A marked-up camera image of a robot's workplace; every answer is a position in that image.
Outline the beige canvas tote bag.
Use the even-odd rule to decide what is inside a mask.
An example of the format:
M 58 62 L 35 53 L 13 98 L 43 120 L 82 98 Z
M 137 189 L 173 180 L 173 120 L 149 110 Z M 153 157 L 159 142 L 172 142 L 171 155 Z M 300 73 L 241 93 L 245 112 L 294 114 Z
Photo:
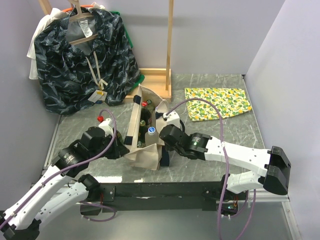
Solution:
M 129 120 L 127 135 L 124 139 L 124 145 L 129 149 L 129 153 L 125 155 L 125 158 L 130 160 L 129 164 L 132 167 L 155 171 L 158 170 L 160 166 L 169 166 L 170 159 L 169 154 L 165 149 L 165 143 L 160 137 L 158 143 L 149 146 L 146 146 L 145 143 L 144 148 L 137 148 L 141 121 L 141 103 L 148 99 L 152 100 L 155 105 L 155 110 L 151 112 L 152 123 L 148 128 L 155 127 L 159 137 L 161 130 L 167 126 L 167 122 L 163 119 L 164 113 L 170 113 L 167 100 L 161 98 L 151 89 L 139 85 L 137 94 L 133 97 L 132 113 Z

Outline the green glass bottle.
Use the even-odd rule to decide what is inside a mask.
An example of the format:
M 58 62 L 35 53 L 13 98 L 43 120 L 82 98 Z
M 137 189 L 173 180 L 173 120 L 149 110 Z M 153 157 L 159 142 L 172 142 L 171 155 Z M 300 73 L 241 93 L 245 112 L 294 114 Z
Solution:
M 148 127 L 146 126 L 146 121 L 141 120 L 139 123 L 139 132 L 138 132 L 138 140 L 141 142 L 145 142 L 145 135 L 148 131 Z

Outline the dark cola glass bottle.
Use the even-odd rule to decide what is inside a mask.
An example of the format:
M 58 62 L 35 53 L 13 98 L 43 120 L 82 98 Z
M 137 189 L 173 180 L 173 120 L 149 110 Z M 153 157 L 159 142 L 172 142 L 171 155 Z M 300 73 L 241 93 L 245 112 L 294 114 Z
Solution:
M 145 121 L 146 126 L 151 126 L 151 124 L 152 124 L 152 113 L 151 113 L 150 107 L 146 101 L 143 101 L 141 103 L 140 120 Z

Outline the clear soda water bottle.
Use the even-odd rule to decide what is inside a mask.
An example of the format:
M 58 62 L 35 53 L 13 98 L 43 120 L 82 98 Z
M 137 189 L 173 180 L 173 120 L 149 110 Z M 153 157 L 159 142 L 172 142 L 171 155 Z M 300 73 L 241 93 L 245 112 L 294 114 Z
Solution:
M 147 101 L 147 108 L 152 112 L 155 110 L 155 105 L 151 99 L 148 99 Z

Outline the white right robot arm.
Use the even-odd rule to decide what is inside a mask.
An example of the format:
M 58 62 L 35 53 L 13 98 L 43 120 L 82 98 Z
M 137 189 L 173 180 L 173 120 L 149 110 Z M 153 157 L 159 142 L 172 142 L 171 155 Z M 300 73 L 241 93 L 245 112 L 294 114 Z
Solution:
M 188 159 L 228 162 L 246 169 L 243 173 L 230 173 L 227 182 L 220 185 L 219 193 L 224 199 L 253 189 L 280 196 L 288 194 L 292 164 L 281 147 L 257 149 L 198 132 L 188 135 L 173 124 L 164 127 L 159 137 L 169 151 Z

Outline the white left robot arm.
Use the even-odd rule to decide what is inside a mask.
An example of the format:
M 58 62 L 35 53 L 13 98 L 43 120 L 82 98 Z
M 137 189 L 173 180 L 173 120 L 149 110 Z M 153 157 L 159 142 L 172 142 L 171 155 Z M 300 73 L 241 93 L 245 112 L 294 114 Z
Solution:
M 12 207 L 0 213 L 6 240 L 35 240 L 40 229 L 77 202 L 102 200 L 100 182 L 84 174 L 59 196 L 54 194 L 89 166 L 89 159 L 116 160 L 129 150 L 118 130 L 90 127 L 80 139 L 61 149 L 39 181 Z

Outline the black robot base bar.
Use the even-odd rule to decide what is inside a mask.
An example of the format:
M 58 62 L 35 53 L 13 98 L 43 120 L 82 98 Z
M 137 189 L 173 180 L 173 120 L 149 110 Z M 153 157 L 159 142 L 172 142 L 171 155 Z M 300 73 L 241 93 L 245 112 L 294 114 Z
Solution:
M 219 181 L 101 183 L 86 201 L 102 203 L 117 211 L 216 211 L 222 187 Z

